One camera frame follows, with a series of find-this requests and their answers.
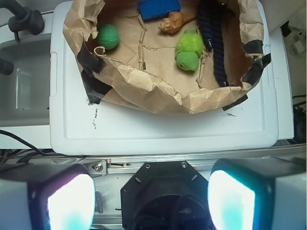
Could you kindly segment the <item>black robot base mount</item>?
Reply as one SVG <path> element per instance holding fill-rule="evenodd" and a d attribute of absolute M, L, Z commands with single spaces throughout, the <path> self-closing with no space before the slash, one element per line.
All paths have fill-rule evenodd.
<path fill-rule="evenodd" d="M 186 161 L 146 162 L 120 190 L 126 230 L 213 230 L 208 180 Z"/>

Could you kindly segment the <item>glowing white gripper left finger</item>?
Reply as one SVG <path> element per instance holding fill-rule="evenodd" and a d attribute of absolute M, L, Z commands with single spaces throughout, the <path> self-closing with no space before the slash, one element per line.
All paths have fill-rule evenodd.
<path fill-rule="evenodd" d="M 88 230 L 95 185 L 82 164 L 3 164 L 2 230 Z"/>

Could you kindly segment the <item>glowing white gripper right finger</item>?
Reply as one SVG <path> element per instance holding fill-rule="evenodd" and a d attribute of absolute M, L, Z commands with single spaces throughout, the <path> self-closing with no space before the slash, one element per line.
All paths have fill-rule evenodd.
<path fill-rule="evenodd" d="M 209 178 L 208 205 L 218 230 L 305 230 L 307 160 L 219 159 Z"/>

